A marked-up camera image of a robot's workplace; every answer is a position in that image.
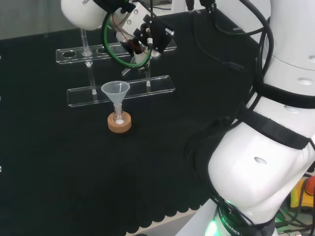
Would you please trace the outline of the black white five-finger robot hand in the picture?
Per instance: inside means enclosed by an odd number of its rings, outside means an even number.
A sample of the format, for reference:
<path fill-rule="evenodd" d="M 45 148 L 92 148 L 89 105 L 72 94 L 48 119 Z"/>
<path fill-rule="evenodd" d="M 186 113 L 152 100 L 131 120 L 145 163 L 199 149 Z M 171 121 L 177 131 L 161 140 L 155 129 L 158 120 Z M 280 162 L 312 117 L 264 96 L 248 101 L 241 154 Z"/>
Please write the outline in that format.
<path fill-rule="evenodd" d="M 110 57 L 128 69 L 144 69 L 151 58 L 159 57 L 174 37 L 174 28 L 158 17 L 145 11 L 132 13 L 113 13 L 109 22 L 116 31 L 116 38 L 134 61 L 127 62 L 112 52 L 107 46 Z"/>

